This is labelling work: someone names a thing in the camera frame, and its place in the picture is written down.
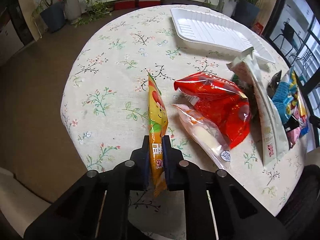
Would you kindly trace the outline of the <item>tall plant in dark pot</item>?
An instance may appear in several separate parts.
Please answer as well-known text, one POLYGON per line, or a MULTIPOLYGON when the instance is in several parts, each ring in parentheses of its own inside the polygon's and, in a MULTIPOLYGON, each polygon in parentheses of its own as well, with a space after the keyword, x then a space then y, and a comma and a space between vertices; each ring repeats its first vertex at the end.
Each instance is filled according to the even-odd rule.
POLYGON ((251 28, 260 11, 257 7, 258 2, 259 0, 239 0, 235 7, 233 19, 251 28))

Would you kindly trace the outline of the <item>left red storage box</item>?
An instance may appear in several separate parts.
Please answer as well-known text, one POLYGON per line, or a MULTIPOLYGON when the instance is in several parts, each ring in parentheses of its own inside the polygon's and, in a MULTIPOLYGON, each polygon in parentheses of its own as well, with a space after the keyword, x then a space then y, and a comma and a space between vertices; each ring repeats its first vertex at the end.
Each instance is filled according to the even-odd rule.
POLYGON ((135 9, 136 0, 121 0, 114 3, 115 10, 135 9))

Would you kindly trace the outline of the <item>orange yellow snack packet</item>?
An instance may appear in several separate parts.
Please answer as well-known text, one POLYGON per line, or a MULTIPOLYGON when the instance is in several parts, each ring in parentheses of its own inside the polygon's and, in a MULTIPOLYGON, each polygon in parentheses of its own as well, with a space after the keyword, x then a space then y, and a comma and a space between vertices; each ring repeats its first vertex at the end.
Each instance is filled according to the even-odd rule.
POLYGON ((148 76, 149 158, 154 185, 153 195, 156 198, 167 188, 164 174, 162 138, 167 131, 168 116, 161 92, 150 73, 148 76))

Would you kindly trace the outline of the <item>plant in dark blue pot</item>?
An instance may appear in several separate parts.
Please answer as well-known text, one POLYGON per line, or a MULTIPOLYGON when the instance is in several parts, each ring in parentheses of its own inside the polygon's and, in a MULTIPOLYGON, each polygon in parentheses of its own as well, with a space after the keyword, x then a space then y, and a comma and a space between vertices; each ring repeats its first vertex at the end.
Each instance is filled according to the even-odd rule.
POLYGON ((66 23, 61 2, 39 0, 31 18, 36 20, 38 16, 42 18, 50 33, 60 30, 66 23))

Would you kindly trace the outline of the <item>right red storage box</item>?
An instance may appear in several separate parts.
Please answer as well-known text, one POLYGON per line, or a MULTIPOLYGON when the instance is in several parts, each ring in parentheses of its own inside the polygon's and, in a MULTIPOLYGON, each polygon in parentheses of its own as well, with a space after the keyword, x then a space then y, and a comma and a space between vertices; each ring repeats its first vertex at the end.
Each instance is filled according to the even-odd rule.
POLYGON ((147 8, 161 5, 161 0, 138 0, 139 8, 147 8))

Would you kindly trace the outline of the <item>red paper bag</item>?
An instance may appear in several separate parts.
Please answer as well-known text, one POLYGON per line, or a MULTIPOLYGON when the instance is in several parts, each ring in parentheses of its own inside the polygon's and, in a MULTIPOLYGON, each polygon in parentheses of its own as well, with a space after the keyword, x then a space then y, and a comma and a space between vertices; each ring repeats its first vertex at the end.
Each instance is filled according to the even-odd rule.
POLYGON ((256 22, 252 27, 252 31, 255 32, 257 35, 261 35, 261 33, 263 32, 263 29, 264 29, 264 26, 259 22, 256 22))

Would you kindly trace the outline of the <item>floral tablecloth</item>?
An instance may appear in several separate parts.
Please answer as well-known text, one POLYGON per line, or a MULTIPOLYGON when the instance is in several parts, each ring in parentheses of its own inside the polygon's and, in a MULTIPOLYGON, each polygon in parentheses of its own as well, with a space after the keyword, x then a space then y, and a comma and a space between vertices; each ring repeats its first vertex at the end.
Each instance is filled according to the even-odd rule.
MULTIPOLYGON (((180 8, 217 17, 218 31, 236 27, 229 17, 196 5, 162 5, 129 12, 98 30, 75 60, 61 102, 61 119, 88 170, 104 172, 129 159, 148 130, 148 72, 155 78, 167 109, 166 134, 173 148, 188 161, 214 172, 216 166, 183 128, 174 103, 185 97, 174 81, 204 71, 230 80, 233 76, 222 50, 186 43, 177 33, 170 10, 180 8)), ((276 216, 295 188, 304 167, 306 136, 276 163, 265 169, 261 128, 251 123, 250 134, 231 150, 232 176, 272 215, 276 216)), ((163 191, 153 198, 131 191, 129 221, 160 239, 186 239, 183 192, 163 191)))

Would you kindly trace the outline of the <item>trailing green vine plant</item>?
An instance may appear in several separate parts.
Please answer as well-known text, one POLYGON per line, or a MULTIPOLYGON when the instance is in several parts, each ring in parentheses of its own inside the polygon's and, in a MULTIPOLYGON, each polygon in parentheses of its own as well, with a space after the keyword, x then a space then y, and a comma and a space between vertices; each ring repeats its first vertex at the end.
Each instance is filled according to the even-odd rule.
POLYGON ((110 13, 107 0, 83 0, 85 3, 85 12, 77 19, 73 25, 75 27, 86 25, 101 18, 104 18, 110 13))

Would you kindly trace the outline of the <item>tall white snack bag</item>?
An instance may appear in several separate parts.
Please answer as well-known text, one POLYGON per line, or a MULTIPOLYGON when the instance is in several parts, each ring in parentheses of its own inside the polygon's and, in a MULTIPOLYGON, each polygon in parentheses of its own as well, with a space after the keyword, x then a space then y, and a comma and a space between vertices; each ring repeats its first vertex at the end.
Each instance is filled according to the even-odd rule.
POLYGON ((244 50, 227 67, 241 81, 253 86, 260 117, 263 166, 270 169, 288 152, 289 143, 280 115, 262 83, 261 71, 253 51, 253 47, 244 50))

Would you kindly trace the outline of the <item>large red snack bag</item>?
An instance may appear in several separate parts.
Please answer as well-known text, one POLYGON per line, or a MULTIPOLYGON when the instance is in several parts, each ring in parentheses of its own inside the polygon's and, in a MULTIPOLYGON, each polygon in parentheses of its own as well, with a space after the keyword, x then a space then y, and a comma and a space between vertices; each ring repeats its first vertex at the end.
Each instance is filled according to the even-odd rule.
POLYGON ((248 136, 249 100, 234 82, 198 72, 176 80, 174 89, 186 95, 196 111, 216 124, 230 148, 248 136))

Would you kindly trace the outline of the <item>clear pink bread packet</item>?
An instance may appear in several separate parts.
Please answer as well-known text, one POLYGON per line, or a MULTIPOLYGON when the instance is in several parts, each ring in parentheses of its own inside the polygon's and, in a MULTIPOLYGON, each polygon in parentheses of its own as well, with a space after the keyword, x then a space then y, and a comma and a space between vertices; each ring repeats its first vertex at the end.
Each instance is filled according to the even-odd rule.
POLYGON ((179 119, 193 140, 198 143, 219 169, 231 167, 230 148, 220 130, 209 119, 184 104, 173 104, 179 119))

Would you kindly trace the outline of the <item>pink small snack packet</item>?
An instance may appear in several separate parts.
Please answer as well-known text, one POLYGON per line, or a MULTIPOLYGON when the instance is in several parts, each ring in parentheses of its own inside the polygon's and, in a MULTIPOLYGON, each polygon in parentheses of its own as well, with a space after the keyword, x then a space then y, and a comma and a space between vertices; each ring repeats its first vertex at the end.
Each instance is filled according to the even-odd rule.
POLYGON ((284 129, 289 142, 289 149, 295 146, 301 132, 299 121, 293 115, 289 118, 287 123, 284 124, 284 129))

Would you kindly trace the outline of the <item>light blue cartoon snack bag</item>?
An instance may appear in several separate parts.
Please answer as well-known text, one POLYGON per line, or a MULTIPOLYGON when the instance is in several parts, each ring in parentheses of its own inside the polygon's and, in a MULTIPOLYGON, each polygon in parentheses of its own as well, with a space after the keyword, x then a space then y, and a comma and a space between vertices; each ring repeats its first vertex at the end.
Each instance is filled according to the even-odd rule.
POLYGON ((292 115, 296 117, 301 127, 299 138, 309 132, 308 112, 293 68, 290 68, 284 75, 281 75, 281 81, 272 98, 272 102, 278 110, 283 125, 287 123, 292 115))

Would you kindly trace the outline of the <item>black snack packet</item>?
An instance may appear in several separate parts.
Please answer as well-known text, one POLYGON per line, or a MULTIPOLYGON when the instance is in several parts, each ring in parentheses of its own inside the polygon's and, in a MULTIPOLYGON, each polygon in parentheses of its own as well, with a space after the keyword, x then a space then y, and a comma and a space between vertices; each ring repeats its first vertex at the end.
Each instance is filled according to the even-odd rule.
POLYGON ((281 81, 281 74, 282 74, 282 70, 274 74, 274 76, 272 76, 272 79, 267 86, 267 94, 270 98, 273 98, 276 92, 276 89, 279 86, 279 83, 281 81))

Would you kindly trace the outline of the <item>black chair outside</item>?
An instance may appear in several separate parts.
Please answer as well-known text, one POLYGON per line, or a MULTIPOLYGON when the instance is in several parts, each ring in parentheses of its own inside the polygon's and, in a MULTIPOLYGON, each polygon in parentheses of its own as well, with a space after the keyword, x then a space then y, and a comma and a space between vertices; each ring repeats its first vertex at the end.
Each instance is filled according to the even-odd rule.
POLYGON ((302 69, 307 69, 312 64, 318 63, 315 54, 308 47, 306 41, 298 35, 288 21, 283 22, 280 33, 272 39, 272 42, 282 52, 291 66, 296 64, 302 69))

